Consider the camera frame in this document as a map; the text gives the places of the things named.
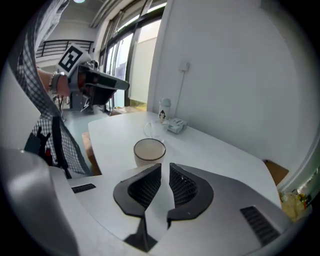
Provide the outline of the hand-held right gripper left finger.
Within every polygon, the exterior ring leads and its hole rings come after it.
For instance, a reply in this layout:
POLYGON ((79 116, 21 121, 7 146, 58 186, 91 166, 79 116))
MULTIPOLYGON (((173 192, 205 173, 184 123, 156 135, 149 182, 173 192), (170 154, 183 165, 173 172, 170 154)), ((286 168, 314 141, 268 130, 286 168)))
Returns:
POLYGON ((143 251, 148 252, 157 241, 148 235, 145 212, 156 196, 162 178, 162 165, 143 166, 142 171, 120 181, 113 190, 113 198, 122 212, 127 216, 139 218, 139 225, 134 234, 124 241, 143 251))

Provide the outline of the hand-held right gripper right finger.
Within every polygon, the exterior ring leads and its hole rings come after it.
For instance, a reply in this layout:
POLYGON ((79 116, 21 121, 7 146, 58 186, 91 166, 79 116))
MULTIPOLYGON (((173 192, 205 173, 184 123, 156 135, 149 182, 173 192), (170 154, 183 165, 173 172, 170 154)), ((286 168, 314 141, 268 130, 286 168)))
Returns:
POLYGON ((214 190, 205 179, 175 163, 169 164, 169 186, 174 208, 167 212, 168 228, 173 221, 196 219, 211 205, 214 198, 214 190))

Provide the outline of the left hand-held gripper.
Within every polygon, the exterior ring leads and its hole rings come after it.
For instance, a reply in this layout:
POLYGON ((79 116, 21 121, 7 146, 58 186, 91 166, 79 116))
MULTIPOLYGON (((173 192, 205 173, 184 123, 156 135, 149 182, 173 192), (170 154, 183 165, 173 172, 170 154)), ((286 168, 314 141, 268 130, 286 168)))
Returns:
POLYGON ((127 81, 100 72, 99 63, 76 44, 66 49, 56 67, 67 76, 70 111, 81 112, 88 107, 105 105, 115 92, 130 87, 127 81))

